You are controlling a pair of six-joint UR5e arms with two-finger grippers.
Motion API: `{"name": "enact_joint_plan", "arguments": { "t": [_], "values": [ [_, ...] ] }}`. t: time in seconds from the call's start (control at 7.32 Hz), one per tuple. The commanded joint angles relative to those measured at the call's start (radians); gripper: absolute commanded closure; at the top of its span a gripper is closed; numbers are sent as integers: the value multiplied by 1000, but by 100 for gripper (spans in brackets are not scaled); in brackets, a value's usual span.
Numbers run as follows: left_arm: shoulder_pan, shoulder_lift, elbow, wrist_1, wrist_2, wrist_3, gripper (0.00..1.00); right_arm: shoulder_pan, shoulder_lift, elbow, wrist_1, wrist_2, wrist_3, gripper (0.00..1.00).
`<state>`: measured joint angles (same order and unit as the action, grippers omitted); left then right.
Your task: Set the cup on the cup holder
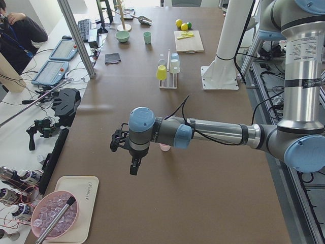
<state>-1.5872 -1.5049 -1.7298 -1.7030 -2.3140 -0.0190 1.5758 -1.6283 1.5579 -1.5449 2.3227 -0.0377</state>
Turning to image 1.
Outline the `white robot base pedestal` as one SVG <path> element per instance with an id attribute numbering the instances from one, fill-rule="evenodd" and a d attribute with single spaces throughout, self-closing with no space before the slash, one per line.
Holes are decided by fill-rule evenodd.
<path id="1" fill-rule="evenodd" d="M 231 0 L 225 15 L 215 60 L 201 67 L 204 90 L 238 90 L 236 53 L 251 18 L 255 1 Z"/>

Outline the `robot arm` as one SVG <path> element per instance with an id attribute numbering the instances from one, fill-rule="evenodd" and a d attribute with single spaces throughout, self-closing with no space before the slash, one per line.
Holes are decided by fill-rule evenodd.
<path id="1" fill-rule="evenodd" d="M 324 1 L 263 1 L 260 33 L 286 40 L 284 114 L 277 125 L 229 124 L 156 117 L 146 107 L 130 113 L 126 145 L 130 173 L 137 174 L 151 142 L 187 148 L 205 138 L 224 145 L 260 149 L 299 172 L 324 167 L 324 126 L 318 120 Z"/>

